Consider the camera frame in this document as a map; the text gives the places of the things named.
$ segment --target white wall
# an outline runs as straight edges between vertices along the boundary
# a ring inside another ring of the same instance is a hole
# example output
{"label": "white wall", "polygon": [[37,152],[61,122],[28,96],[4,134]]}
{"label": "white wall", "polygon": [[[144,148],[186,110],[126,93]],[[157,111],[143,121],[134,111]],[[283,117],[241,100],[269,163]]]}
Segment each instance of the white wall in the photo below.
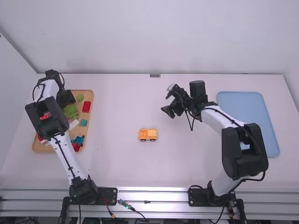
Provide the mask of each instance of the white wall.
{"label": "white wall", "polygon": [[39,72],[283,73],[299,108],[298,12],[297,0],[3,0],[0,26]]}
{"label": "white wall", "polygon": [[1,168],[37,74],[3,35],[0,35]]}

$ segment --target green toy block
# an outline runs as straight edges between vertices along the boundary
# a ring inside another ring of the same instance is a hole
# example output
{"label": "green toy block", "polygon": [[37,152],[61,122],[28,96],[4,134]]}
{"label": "green toy block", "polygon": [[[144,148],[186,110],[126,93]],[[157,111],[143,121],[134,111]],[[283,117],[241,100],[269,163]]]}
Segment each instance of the green toy block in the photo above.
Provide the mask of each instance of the green toy block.
{"label": "green toy block", "polygon": [[78,109],[77,109],[76,105],[74,105],[74,104],[67,105],[64,108],[64,114],[68,118],[72,118],[72,119],[77,119],[79,117]]}
{"label": "green toy block", "polygon": [[82,102],[84,100],[84,96],[82,94],[77,96],[77,101]]}
{"label": "green toy block", "polygon": [[79,126],[86,127],[87,126],[87,120],[85,120],[85,119],[80,120]]}

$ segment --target green lego brick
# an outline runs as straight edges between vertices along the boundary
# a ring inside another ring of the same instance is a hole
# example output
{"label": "green lego brick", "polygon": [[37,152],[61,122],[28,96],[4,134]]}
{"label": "green lego brick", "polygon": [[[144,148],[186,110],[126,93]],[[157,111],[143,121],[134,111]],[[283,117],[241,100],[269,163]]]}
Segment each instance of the green lego brick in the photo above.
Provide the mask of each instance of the green lego brick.
{"label": "green lego brick", "polygon": [[76,105],[74,105],[74,104],[70,104],[70,105],[66,106],[64,108],[64,114],[68,118],[77,119],[79,117],[78,109],[77,109]]}
{"label": "green lego brick", "polygon": [[77,101],[82,102],[84,100],[84,96],[82,94],[77,96]]}

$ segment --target wooden tray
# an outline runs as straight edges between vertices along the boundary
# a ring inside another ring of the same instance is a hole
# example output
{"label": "wooden tray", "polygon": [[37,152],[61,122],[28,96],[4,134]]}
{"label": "wooden tray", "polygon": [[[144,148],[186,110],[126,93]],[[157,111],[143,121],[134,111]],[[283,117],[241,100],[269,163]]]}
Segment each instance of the wooden tray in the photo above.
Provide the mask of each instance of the wooden tray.
{"label": "wooden tray", "polygon": [[[92,111],[92,105],[93,105],[93,91],[92,90],[71,90],[71,92],[74,95],[74,98],[77,100],[77,96],[82,94],[84,96],[84,100],[80,103],[80,102],[76,102],[76,106],[77,109],[79,111],[79,118],[78,121],[80,121],[81,119],[85,119],[87,120],[87,126],[86,127],[80,127],[79,124],[77,124],[73,129],[70,130],[70,137],[75,139],[76,136],[82,136],[84,135],[84,141],[83,141],[83,146],[80,148],[80,150],[77,152],[81,152],[84,149],[84,145],[85,145],[85,141],[87,138],[87,129],[88,129],[88,125],[89,125],[89,118],[90,118],[90,114]],[[84,101],[90,101],[91,105],[90,105],[90,110],[89,113],[83,113],[82,112],[82,108],[83,108],[83,104]],[[37,152],[37,153],[54,153],[54,149],[49,145],[49,146],[44,146],[43,144],[41,144],[41,142],[39,141],[39,139],[37,138],[37,134],[34,137],[34,141],[32,144],[32,150]]]}

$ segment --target metal frame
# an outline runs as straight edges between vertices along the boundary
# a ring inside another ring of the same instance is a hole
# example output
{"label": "metal frame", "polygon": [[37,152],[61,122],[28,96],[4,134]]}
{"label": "metal frame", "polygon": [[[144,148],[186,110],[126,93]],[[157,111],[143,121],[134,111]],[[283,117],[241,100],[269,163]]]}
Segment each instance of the metal frame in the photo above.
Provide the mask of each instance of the metal frame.
{"label": "metal frame", "polygon": [[[118,199],[129,202],[146,218],[218,218],[221,207],[190,207],[188,188],[118,187]],[[58,217],[67,189],[0,189],[0,216]],[[299,220],[299,189],[240,189],[247,219]],[[110,206],[116,217],[137,218],[121,205]],[[105,206],[81,205],[82,217],[110,217]],[[78,217],[70,205],[69,217]],[[224,210],[223,219],[229,219]]]}

